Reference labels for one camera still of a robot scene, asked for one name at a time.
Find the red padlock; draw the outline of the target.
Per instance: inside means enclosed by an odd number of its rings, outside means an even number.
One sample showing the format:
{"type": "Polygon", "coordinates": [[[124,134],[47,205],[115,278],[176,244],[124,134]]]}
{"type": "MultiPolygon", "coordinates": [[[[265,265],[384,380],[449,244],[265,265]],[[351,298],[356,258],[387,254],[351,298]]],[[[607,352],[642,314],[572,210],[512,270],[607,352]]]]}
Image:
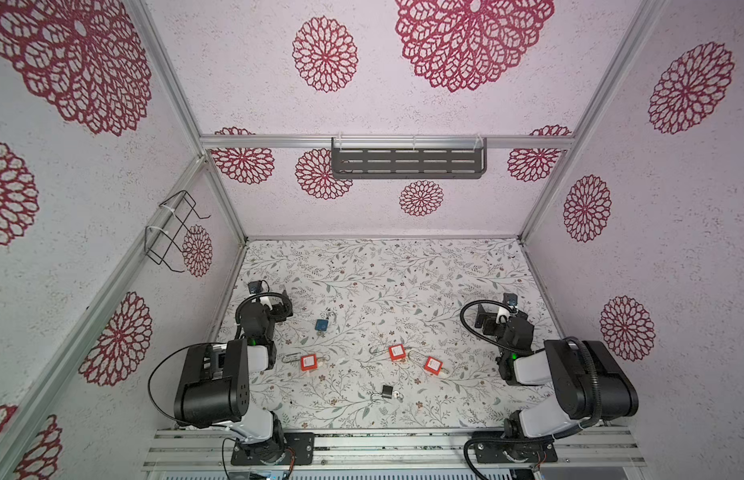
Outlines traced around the red padlock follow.
{"type": "Polygon", "coordinates": [[[451,371],[445,367],[445,363],[436,357],[415,350],[408,350],[407,357],[433,376],[448,378],[451,375],[451,371]]]}
{"type": "Polygon", "coordinates": [[[401,361],[407,358],[406,348],[402,344],[395,344],[385,347],[371,347],[369,350],[371,355],[385,355],[391,361],[401,361]]]}
{"type": "Polygon", "coordinates": [[[316,370],[322,362],[329,360],[328,356],[300,353],[290,353],[282,358],[283,363],[298,366],[303,372],[316,370]]]}

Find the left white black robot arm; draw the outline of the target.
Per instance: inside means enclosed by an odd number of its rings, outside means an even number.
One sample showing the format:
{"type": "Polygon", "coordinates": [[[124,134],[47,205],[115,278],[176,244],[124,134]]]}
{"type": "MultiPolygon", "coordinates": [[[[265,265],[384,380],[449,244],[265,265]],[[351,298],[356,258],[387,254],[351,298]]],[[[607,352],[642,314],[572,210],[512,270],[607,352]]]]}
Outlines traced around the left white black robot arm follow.
{"type": "Polygon", "coordinates": [[[232,340],[185,347],[175,421],[227,430],[252,456],[280,455],[286,449],[283,427],[277,414],[251,405],[251,378],[275,367],[276,325],[293,315],[287,292],[253,294],[236,309],[232,340]]]}

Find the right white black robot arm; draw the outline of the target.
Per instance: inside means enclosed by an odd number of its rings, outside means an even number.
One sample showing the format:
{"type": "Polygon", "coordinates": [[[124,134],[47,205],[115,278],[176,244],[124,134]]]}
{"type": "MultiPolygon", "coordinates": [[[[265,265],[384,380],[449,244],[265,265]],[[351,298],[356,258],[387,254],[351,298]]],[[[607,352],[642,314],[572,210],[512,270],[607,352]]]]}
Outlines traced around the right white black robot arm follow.
{"type": "Polygon", "coordinates": [[[535,350],[535,326],[512,298],[470,302],[459,319],[498,349],[498,372],[508,385],[553,387],[550,398],[505,420],[504,436],[512,442],[552,442],[638,412],[637,390],[602,342],[569,336],[535,350]]]}

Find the blue padlock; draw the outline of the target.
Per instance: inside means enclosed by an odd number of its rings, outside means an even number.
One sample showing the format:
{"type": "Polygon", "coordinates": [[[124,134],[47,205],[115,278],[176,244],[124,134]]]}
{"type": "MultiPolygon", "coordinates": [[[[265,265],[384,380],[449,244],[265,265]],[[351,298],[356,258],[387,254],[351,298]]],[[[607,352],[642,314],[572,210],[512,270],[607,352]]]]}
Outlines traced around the blue padlock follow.
{"type": "Polygon", "coordinates": [[[326,332],[331,323],[337,319],[335,312],[326,312],[321,318],[316,320],[315,330],[318,332],[326,332]]]}

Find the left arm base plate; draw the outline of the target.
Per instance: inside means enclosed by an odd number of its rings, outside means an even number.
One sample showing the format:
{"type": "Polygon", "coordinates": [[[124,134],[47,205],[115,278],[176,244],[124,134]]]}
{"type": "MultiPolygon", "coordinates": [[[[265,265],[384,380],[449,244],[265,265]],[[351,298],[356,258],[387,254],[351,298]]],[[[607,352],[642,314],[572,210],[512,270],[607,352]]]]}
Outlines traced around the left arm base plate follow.
{"type": "Polygon", "coordinates": [[[296,466],[311,465],[316,435],[309,433],[277,434],[274,439],[234,447],[230,464],[233,466],[296,466]]]}

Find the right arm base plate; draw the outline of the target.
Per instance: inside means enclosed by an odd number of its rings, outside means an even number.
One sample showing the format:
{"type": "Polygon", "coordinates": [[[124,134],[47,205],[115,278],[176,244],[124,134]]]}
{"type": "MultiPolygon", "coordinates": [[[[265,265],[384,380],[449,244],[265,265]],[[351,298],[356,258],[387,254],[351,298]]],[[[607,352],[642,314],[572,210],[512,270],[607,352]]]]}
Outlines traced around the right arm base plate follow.
{"type": "Polygon", "coordinates": [[[550,437],[507,438],[500,431],[476,431],[464,447],[480,464],[555,463],[558,454],[550,437]]]}

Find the aluminium front rail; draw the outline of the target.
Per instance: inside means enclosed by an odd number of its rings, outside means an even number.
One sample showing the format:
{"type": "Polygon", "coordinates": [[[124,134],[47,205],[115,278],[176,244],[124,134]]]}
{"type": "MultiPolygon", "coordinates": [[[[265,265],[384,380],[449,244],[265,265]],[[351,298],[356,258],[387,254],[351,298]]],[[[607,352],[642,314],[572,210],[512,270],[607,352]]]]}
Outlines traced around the aluminium front rail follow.
{"type": "MultiPolygon", "coordinates": [[[[286,433],[295,443],[298,473],[310,470],[404,470],[463,469],[467,466],[463,446],[478,432],[472,429],[316,429],[286,433]]],[[[637,441],[626,427],[602,426],[558,440],[544,454],[530,460],[510,462],[485,442],[472,447],[469,455],[482,469],[492,467],[552,468],[625,467],[646,465],[637,441]]],[[[250,459],[228,440],[222,431],[159,430],[152,439],[141,465],[143,472],[223,471],[247,469],[286,471],[289,454],[272,461],[250,459]]]]}

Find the grey slotted wall shelf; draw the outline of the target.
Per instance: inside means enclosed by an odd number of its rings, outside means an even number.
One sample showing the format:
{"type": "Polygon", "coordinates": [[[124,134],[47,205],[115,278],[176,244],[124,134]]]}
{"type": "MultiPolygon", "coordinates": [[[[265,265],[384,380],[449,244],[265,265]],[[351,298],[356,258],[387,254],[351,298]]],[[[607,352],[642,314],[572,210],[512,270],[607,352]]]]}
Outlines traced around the grey slotted wall shelf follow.
{"type": "Polygon", "coordinates": [[[340,180],[477,180],[487,171],[487,148],[468,145],[411,146],[331,143],[331,173],[340,180]]]}

